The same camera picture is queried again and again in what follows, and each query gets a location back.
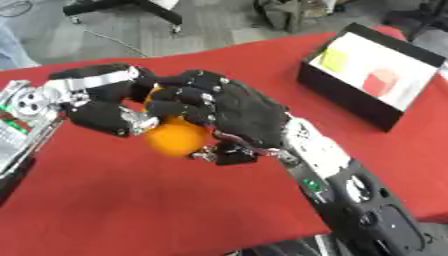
wire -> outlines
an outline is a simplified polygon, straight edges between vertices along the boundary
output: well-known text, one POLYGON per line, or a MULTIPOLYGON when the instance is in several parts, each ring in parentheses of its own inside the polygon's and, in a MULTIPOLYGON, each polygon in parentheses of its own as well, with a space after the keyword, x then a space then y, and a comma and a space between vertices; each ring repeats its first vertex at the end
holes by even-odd
POLYGON ((143 53, 142 51, 140 51, 139 49, 137 49, 137 48, 135 48, 135 47, 133 47, 133 46, 131 46, 131 45, 129 45, 129 44, 126 44, 126 43, 124 43, 123 41, 120 41, 120 40, 118 40, 118 39, 116 39, 116 38, 113 38, 113 37, 110 37, 110 36, 106 36, 106 35, 102 35, 102 34, 98 34, 98 33, 96 33, 96 32, 93 32, 93 31, 90 31, 90 30, 87 30, 87 29, 85 29, 84 32, 90 33, 90 34, 92 34, 92 35, 95 35, 95 36, 98 36, 98 37, 101 37, 101 38, 106 38, 106 39, 109 39, 109 40, 114 41, 114 42, 116 42, 116 43, 119 43, 119 44, 121 44, 121 45, 124 45, 124 46, 127 47, 128 49, 131 49, 131 50, 133 50, 134 52, 140 54, 141 57, 144 57, 144 58, 151 58, 150 56, 144 54, 144 53, 143 53))
POLYGON ((0 6, 0 17, 15 18, 29 12, 31 8, 33 8, 33 3, 29 0, 5 4, 0 6))

red table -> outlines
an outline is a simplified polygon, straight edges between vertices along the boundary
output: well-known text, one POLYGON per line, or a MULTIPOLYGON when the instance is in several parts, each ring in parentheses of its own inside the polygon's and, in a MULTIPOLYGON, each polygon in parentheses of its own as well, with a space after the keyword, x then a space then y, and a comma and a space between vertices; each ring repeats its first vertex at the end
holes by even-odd
MULTIPOLYGON (((399 36, 393 29, 382 29, 399 36)), ((437 76, 389 133, 299 86, 299 60, 333 33, 256 42, 198 54, 109 59, 0 73, 29 79, 122 61, 160 75, 208 69, 260 89, 312 121, 361 160, 420 219, 448 220, 448 84, 437 76)), ((0 210, 5 256, 218 255, 233 248, 327 231, 274 159, 214 167, 64 124, 0 210)))

robot forearm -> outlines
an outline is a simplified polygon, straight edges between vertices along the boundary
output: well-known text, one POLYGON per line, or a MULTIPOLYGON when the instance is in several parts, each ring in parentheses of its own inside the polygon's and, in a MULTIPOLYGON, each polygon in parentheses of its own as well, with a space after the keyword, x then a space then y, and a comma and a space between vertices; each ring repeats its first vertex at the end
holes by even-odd
POLYGON ((427 237, 392 192, 308 121, 292 118, 282 161, 324 222, 354 255, 432 255, 427 237))

orange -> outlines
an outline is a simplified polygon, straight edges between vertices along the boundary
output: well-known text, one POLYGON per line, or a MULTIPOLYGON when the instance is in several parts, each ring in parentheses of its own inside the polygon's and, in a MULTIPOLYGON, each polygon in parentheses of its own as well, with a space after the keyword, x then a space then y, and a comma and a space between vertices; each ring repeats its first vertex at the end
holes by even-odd
POLYGON ((148 145, 158 152, 183 157, 202 148, 207 134, 208 130, 205 127, 191 124, 180 117, 171 117, 143 136, 148 145))

chair leg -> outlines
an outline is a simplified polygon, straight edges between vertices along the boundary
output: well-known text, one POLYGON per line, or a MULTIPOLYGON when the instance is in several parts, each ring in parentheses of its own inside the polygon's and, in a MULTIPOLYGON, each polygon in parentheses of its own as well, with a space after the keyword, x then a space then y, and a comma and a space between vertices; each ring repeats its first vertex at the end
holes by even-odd
POLYGON ((118 7, 129 4, 127 0, 96 0, 96 1, 76 1, 73 4, 66 5, 62 8, 65 16, 73 16, 81 13, 95 12, 99 10, 118 7))
POLYGON ((425 32, 426 28, 430 27, 437 21, 437 18, 430 18, 422 22, 420 26, 413 29, 409 35, 406 37, 409 42, 413 42, 417 36, 423 34, 425 32))
POLYGON ((413 19, 413 20, 424 20, 428 17, 427 13, 423 13, 420 10, 413 11, 390 11, 386 14, 386 17, 383 19, 384 25, 392 25, 397 19, 413 19))
POLYGON ((157 15, 175 26, 182 25, 182 17, 173 11, 167 10, 149 0, 133 0, 133 2, 143 10, 157 15))

